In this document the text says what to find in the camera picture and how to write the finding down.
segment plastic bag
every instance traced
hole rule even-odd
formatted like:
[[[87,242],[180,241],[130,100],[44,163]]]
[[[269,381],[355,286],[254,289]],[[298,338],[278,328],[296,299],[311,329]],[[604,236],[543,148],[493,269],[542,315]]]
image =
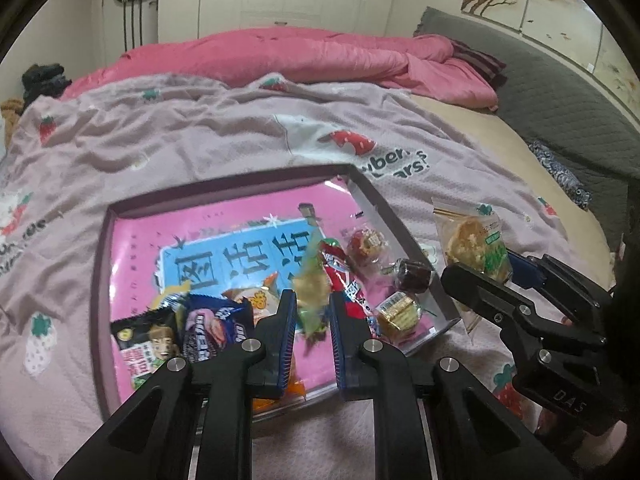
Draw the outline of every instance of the plastic bag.
[[[513,269],[502,241],[502,222],[490,205],[464,208],[434,200],[433,206],[447,265],[461,262],[499,283],[510,279]]]
[[[178,327],[171,306],[147,310],[111,323],[120,355],[137,390],[167,359],[179,354]]]

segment pink comforter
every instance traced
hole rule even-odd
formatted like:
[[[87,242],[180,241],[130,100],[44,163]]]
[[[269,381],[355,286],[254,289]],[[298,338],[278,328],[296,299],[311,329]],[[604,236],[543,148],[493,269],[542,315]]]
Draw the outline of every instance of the pink comforter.
[[[240,87],[279,72],[294,82],[369,81],[469,108],[495,108],[495,91],[452,54],[451,42],[435,35],[377,38],[316,28],[232,30],[131,50],[113,65],[76,80],[62,98],[140,75],[191,74]]]

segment bed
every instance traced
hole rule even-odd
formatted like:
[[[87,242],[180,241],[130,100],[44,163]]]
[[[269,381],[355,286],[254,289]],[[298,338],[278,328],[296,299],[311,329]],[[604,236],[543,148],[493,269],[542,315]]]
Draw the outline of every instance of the bed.
[[[322,38],[323,48],[335,48],[330,39]],[[354,48],[345,46],[352,39],[339,47]],[[132,64],[129,54],[126,76],[100,71],[74,83],[64,99],[40,98],[25,111],[4,167],[0,364],[12,380],[0,383],[0,428],[35,480],[51,478],[102,421],[86,306],[104,212],[123,198],[249,171],[354,164],[412,235],[435,248],[436,270],[444,258],[430,200],[456,197],[491,204],[515,251],[549,253],[609,287],[609,250],[593,215],[564,195],[499,118],[455,105],[495,106],[491,87],[464,64],[447,66],[450,53],[382,59],[383,43],[374,48],[378,65],[373,58],[359,65],[363,82],[346,81],[353,77],[343,67],[323,79],[299,64],[285,75],[262,67],[255,81],[234,88],[211,73],[157,73],[149,63]],[[195,48],[200,40],[188,50],[193,70],[201,70]],[[301,78],[312,84],[295,81]],[[327,78],[343,81],[315,82]],[[561,320],[528,295],[540,314]],[[511,376],[513,360],[490,324],[468,335],[458,323],[422,350],[427,359],[444,354],[458,357],[498,396],[506,384],[495,377]],[[34,356],[42,359],[34,363]],[[525,399],[510,402],[535,429],[540,409]],[[334,398],[257,427],[254,478],[293,479],[302,470],[316,478],[372,478],[372,443],[371,404]],[[598,455],[611,449],[605,444]]]
[[[477,20],[428,7],[416,34],[441,34],[497,57],[507,67],[497,86],[497,115],[528,144],[540,140],[593,193],[590,209],[614,251],[628,230],[630,192],[638,186],[640,135],[598,89],[539,48]]]

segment pink book cover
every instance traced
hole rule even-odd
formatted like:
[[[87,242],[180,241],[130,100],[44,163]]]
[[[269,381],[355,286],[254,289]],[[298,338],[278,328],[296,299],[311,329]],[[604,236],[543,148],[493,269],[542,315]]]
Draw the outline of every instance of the pink book cover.
[[[320,224],[328,238],[343,240],[341,226],[361,211],[338,179],[226,200],[138,219],[117,219],[111,239],[111,320],[143,313],[166,286],[191,282],[197,294],[220,297],[230,288],[260,286],[277,272],[279,291],[292,288],[311,233]],[[366,290],[372,306],[384,290]],[[433,327],[422,316],[414,337]],[[121,402],[132,381],[115,339],[112,350]],[[307,392],[335,383],[331,336],[308,345],[294,339],[296,373]]]

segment metal screw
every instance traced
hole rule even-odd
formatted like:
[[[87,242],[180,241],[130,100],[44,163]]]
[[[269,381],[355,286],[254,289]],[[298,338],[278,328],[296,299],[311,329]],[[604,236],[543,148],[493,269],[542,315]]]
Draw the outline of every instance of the metal screw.
[[[453,357],[443,357],[442,359],[440,359],[440,368],[442,368],[446,372],[455,372],[458,368],[460,368],[460,363]]]
[[[380,352],[382,350],[382,343],[377,339],[367,339],[363,346],[367,352]]]
[[[544,348],[538,352],[538,357],[543,363],[549,364],[551,362],[551,352]]]
[[[183,358],[174,357],[173,359],[169,360],[169,362],[166,364],[166,367],[169,368],[170,372],[179,372],[186,365],[187,365],[187,361],[185,361]]]
[[[245,352],[255,352],[260,349],[262,343],[257,339],[245,339],[242,341],[242,350]]]

